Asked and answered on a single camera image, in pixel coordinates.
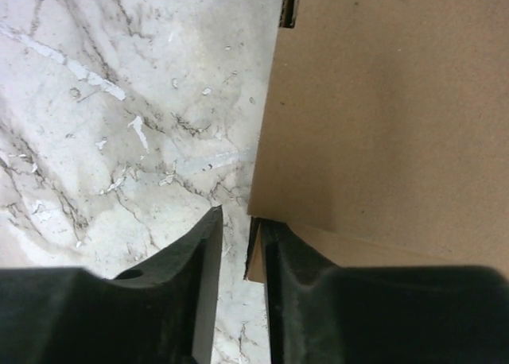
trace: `cardboard panel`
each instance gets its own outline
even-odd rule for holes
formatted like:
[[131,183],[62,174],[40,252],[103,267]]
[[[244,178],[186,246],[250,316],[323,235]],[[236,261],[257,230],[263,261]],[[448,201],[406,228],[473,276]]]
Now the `cardboard panel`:
[[509,0],[300,0],[250,213],[509,272]]

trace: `cardboard box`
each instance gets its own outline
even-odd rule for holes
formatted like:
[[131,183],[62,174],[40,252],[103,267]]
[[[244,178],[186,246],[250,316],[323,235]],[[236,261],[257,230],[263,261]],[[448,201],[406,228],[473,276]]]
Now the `cardboard box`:
[[[249,212],[338,265],[509,274],[509,0],[298,0]],[[261,281],[257,230],[247,277]]]

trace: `floor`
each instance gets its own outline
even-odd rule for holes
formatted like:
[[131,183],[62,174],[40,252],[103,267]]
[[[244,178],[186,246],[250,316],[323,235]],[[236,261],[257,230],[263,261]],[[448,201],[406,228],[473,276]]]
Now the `floor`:
[[280,2],[0,0],[0,266],[114,277],[223,204],[212,362],[269,362],[243,270]]

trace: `marble countertop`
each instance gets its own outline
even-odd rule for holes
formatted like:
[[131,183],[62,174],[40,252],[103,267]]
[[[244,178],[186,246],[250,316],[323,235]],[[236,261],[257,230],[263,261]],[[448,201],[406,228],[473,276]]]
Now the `marble countertop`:
[[281,0],[0,3],[0,266],[114,277],[222,204],[212,362],[269,362],[243,271]]

